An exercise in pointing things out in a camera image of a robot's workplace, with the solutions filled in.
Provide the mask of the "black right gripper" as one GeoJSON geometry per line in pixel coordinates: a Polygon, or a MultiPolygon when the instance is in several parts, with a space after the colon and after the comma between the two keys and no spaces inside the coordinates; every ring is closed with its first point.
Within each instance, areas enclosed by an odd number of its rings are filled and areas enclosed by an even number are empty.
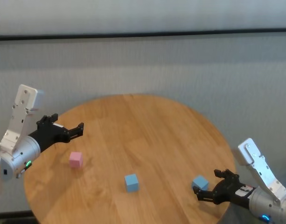
{"type": "Polygon", "coordinates": [[[230,202],[241,207],[249,207],[253,187],[241,183],[239,175],[232,173],[228,169],[224,171],[215,169],[214,174],[216,177],[222,178],[222,180],[212,191],[202,190],[197,186],[193,186],[193,192],[198,201],[213,201],[216,205],[230,202]]]}

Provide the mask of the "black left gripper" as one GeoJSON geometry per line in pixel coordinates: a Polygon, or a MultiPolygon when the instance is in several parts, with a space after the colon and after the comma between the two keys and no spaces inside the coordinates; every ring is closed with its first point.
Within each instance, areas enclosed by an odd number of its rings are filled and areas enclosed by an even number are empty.
{"type": "Polygon", "coordinates": [[[29,134],[38,143],[40,153],[56,143],[69,143],[70,140],[83,135],[84,123],[80,123],[77,127],[68,130],[63,126],[54,125],[54,122],[57,120],[57,113],[50,116],[44,115],[36,123],[37,130],[29,134]]]}

